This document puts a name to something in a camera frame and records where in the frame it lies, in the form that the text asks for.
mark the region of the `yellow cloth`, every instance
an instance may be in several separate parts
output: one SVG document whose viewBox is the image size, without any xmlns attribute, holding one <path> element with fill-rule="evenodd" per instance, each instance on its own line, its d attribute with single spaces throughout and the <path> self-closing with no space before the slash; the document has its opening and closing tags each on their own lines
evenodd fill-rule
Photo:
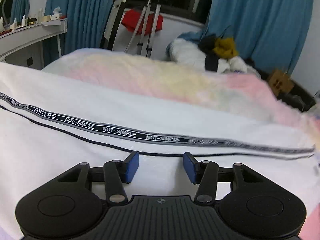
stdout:
<svg viewBox="0 0 320 240">
<path fill-rule="evenodd" d="M 213 51 L 219 58 L 224 59 L 231 59 L 239 55 L 239 52 L 236 50 L 236 44 L 233 38 L 217 38 L 214 44 Z"/>
</svg>

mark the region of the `white bedsheet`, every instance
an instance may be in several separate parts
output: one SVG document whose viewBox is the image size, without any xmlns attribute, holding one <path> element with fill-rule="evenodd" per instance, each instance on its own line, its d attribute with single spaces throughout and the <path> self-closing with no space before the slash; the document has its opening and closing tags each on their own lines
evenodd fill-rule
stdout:
<svg viewBox="0 0 320 240">
<path fill-rule="evenodd" d="M 294 128 L 269 124 L 212 109 L 171 102 L 94 86 L 50 73 L 0 63 L 0 92 L 22 104 L 132 129 L 196 137 L 227 138 L 249 144 L 285 148 L 312 147 L 308 136 Z M 146 144 L 94 134 L 85 130 L 39 118 L 5 100 L 0 106 L 91 140 L 138 151 L 194 154 L 251 152 L 234 148 L 210 148 Z M 0 226 L 14 239 L 22 237 L 14 217 L 17 202 L 27 193 L 78 164 L 102 166 L 113 159 L 125 159 L 125 152 L 98 146 L 62 132 L 36 125 L 0 109 Z M 241 162 L 291 191 L 305 203 L 308 214 L 320 202 L 320 175 L 314 157 L 294 161 L 253 156 L 215 156 L 199 158 L 231 167 Z M 141 195 L 191 195 L 192 185 L 182 167 L 182 159 L 140 156 L 140 167 L 133 182 L 125 186 L 129 197 Z M 217 198 L 229 192 L 221 184 Z"/>
</svg>

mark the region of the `bottle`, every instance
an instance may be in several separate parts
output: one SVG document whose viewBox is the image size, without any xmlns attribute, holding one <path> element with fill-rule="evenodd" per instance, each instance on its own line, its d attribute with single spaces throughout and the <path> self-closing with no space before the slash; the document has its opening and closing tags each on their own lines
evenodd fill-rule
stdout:
<svg viewBox="0 0 320 240">
<path fill-rule="evenodd" d="M 3 26 L 3 17 L 0 18 L 0 33 L 4 32 L 4 26 Z"/>
<path fill-rule="evenodd" d="M 42 8 L 38 11 L 37 23 L 42 23 Z"/>
<path fill-rule="evenodd" d="M 13 22 L 13 27 L 12 27 L 12 31 L 14 32 L 15 29 L 17 28 L 18 26 L 18 22 L 17 22 L 17 18 L 14 19 L 14 22 Z"/>
<path fill-rule="evenodd" d="M 22 17 L 21 26 L 22 27 L 26 26 L 26 16 L 25 15 Z"/>
</svg>

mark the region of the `white shelf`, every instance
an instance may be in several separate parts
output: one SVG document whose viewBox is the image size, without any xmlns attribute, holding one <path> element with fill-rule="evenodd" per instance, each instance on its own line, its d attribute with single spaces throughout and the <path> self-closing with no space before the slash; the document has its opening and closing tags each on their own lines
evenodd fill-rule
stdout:
<svg viewBox="0 0 320 240">
<path fill-rule="evenodd" d="M 45 26 L 42 23 L 35 24 L 0 36 L 0 61 L 19 49 L 66 33 L 68 19 L 61 19 L 60 22 L 61 25 Z"/>
</svg>

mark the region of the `pile of clothes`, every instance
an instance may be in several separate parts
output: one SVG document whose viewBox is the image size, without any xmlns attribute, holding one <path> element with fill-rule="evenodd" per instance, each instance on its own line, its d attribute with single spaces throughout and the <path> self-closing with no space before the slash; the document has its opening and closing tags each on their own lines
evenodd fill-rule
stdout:
<svg viewBox="0 0 320 240">
<path fill-rule="evenodd" d="M 206 54 L 205 70 L 217 73 L 251 73 L 260 77 L 252 66 L 239 57 L 233 38 L 223 39 L 217 38 L 215 35 L 207 36 L 201 39 L 198 47 Z"/>
<path fill-rule="evenodd" d="M 233 38 L 217 38 L 215 35 L 204 37 L 198 45 L 181 38 L 175 39 L 169 48 L 172 61 L 191 65 L 199 70 L 217 73 L 251 73 L 260 74 L 252 67 L 251 59 L 239 57 Z"/>
</svg>

